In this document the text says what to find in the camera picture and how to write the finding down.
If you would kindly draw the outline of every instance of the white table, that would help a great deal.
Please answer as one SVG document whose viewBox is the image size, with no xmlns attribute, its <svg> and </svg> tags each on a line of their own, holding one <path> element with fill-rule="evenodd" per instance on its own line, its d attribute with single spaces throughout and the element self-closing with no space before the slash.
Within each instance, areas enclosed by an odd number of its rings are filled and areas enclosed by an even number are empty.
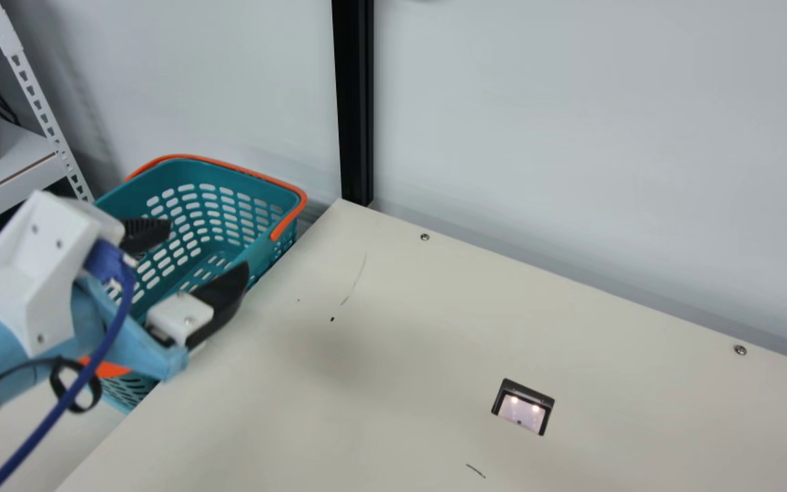
<svg viewBox="0 0 787 492">
<path fill-rule="evenodd" d="M 63 376 L 69 383 L 70 374 L 63 373 Z M 0 466 L 56 402 L 50 385 L 41 383 L 3 406 L 0 410 Z M 121 420 L 123 414 L 103 402 L 85 414 L 66 412 L 0 492 L 56 489 Z"/>
<path fill-rule="evenodd" d="M 424 232 L 336 203 L 59 490 L 787 490 L 786 357 Z"/>
</svg>

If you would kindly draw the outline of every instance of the orange strip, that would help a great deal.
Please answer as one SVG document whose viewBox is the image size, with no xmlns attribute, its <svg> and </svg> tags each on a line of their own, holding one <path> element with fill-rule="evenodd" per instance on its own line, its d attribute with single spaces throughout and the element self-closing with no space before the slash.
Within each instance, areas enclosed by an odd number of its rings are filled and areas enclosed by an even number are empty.
<svg viewBox="0 0 787 492">
<path fill-rule="evenodd" d="M 81 358 L 81 364 L 90 364 L 90 358 Z M 132 370 L 129 370 L 128 368 L 118 366 L 117 364 L 112 364 L 111 362 L 103 361 L 102 364 L 99 364 L 99 367 L 96 369 L 96 376 L 102 379 L 109 379 L 110 377 L 126 376 L 126 374 L 129 374 L 130 372 L 132 372 Z"/>
<path fill-rule="evenodd" d="M 139 174 L 141 174 L 144 171 L 149 170 L 151 167 L 154 167 L 155 165 L 160 164 L 161 162 L 167 161 L 167 160 L 170 160 L 170 159 L 195 159 L 195 160 L 201 160 L 202 162 L 207 162 L 208 164 L 219 165 L 221 167 L 232 169 L 232 171 L 244 172 L 244 174 L 249 174 L 249 175 L 253 176 L 254 178 L 260 178 L 260 180 L 269 181 L 273 185 L 277 185 L 277 186 L 285 188 L 287 190 L 291 190 L 293 193 L 296 193 L 297 195 L 299 195 L 299 205 L 297 205 L 296 208 L 291 210 L 290 214 L 287 214 L 287 215 L 284 216 L 284 218 L 281 218 L 281 221 L 278 223 L 277 226 L 275 226 L 274 230 L 272 230 L 272 234 L 269 234 L 269 239 L 271 239 L 272 241 L 278 241 L 278 238 L 281 237 L 281 234 L 283 234 L 284 230 L 286 230 L 288 225 L 290 225 L 290 222 L 293 222 L 294 220 L 296 220 L 296 216 L 299 215 L 300 212 L 303 211 L 303 209 L 305 208 L 306 203 L 309 202 L 309 197 L 306 196 L 305 192 L 303 192 L 303 190 L 300 190 L 299 188 L 293 186 L 293 184 L 285 183 L 284 181 L 281 181 L 281 180 L 276 180 L 275 178 L 272 178 L 271 176 L 266 176 L 265 174 L 260 174 L 259 172 L 255 172 L 255 171 L 251 171 L 249 169 L 245 169 L 244 167 L 238 167 L 237 165 L 232 165 L 232 164 L 229 164 L 228 162 L 223 162 L 221 160 L 204 158 L 203 156 L 194 156 L 194 155 L 191 155 L 191 154 L 171 154 L 171 155 L 168 155 L 168 156 L 160 156 L 159 158 L 156 158 L 156 159 L 150 161 L 148 164 L 145 164 L 145 165 L 141 166 L 140 168 L 138 168 L 137 170 L 135 170 L 133 172 L 133 174 L 129 175 L 126 178 L 126 180 L 127 181 L 132 180 L 132 178 L 134 178 L 135 176 L 138 176 Z"/>
</svg>

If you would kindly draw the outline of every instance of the basket handle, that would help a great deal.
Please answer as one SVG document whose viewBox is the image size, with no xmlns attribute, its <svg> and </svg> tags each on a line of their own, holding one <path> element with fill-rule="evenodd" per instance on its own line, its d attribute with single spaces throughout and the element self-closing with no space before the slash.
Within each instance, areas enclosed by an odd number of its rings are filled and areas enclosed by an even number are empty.
<svg viewBox="0 0 787 492">
<path fill-rule="evenodd" d="M 299 195 L 299 204 L 296 205 L 296 208 L 291 210 L 290 214 L 287 214 L 284 217 L 282 217 L 281 221 L 278 222 L 278 225 L 275 226 L 274 230 L 272 230 L 272 234 L 269 234 L 269 239 L 271 239 L 272 241 L 278 241 L 278 238 L 281 237 L 281 234 L 284 233 L 284 230 L 287 230 L 287 227 L 290 226 L 290 222 L 293 222 L 294 220 L 296 220 L 296 216 L 299 215 L 300 212 L 303 211 L 303 209 L 305 208 L 306 203 L 309 202 L 309 197 L 306 196 L 305 192 L 303 192 L 303 190 L 300 190 L 299 188 L 293 186 L 293 184 L 285 183 L 284 181 L 281 181 L 281 180 L 276 180 L 275 178 L 272 178 L 271 176 L 266 176 L 265 174 L 260 174 L 259 172 L 255 172 L 255 171 L 251 171 L 249 169 L 245 169 L 244 167 L 238 167 L 237 165 L 232 165 L 232 164 L 229 164 L 228 162 L 224 162 L 222 160 L 209 159 L 209 158 L 204 158 L 203 156 L 194 156 L 194 155 L 191 155 L 191 154 L 169 154 L 167 156 L 159 156 L 158 158 L 150 161 L 148 164 L 145 164 L 145 165 L 141 166 L 140 168 L 138 168 L 137 170 L 135 170 L 133 172 L 133 174 L 128 175 L 126 180 L 127 181 L 132 180 L 132 178 L 134 178 L 135 176 L 138 176 L 139 174 L 142 174 L 144 171 L 147 171 L 150 168 L 153 168 L 155 165 L 160 164 L 163 161 L 167 161 L 167 160 L 171 160 L 171 159 L 193 159 L 193 160 L 199 160 L 199 161 L 202 161 L 202 162 L 206 162 L 208 164 L 219 165 L 221 167 L 232 169 L 232 171 L 244 172 L 244 174 L 249 174 L 249 175 L 253 176 L 254 178 L 259 178 L 260 180 L 269 181 L 273 185 L 282 187 L 282 188 L 287 189 L 287 190 L 291 190 L 291 192 L 296 193 L 297 195 Z"/>
</svg>

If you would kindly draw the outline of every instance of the robotic arm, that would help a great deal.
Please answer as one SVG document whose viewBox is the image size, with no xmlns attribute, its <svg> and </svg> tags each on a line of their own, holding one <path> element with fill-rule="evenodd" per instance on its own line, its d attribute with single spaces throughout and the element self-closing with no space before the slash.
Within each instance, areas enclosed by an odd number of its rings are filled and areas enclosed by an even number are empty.
<svg viewBox="0 0 787 492">
<path fill-rule="evenodd" d="M 168 221 L 121 221 L 50 193 L 26 200 L 0 233 L 0 406 L 49 377 L 58 381 L 63 367 L 82 370 L 76 360 L 91 353 L 162 381 L 187 367 L 191 349 L 235 313 L 249 272 L 235 265 L 194 292 L 168 292 L 140 324 L 125 315 L 133 256 L 168 237 Z M 127 305 L 107 295 L 107 283 Z M 201 322 L 185 327 L 185 315 Z M 57 396 L 64 393 L 60 383 Z"/>
</svg>

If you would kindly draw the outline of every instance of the teal plastic basket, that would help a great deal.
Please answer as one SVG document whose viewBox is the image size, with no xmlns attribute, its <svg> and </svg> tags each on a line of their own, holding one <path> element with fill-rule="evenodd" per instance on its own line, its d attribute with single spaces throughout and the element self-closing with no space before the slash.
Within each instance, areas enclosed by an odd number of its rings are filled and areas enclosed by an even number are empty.
<svg viewBox="0 0 787 492">
<path fill-rule="evenodd" d="M 135 269 L 130 315 L 139 323 L 150 306 L 179 290 L 193 290 L 247 261 L 248 287 L 296 242 L 296 216 L 305 193 L 291 184 L 200 156 L 162 156 L 96 200 L 118 219 L 169 219 L 169 240 L 147 252 Z M 109 292 L 115 302 L 119 292 Z M 124 412 L 159 381 L 103 364 L 105 400 Z"/>
</svg>

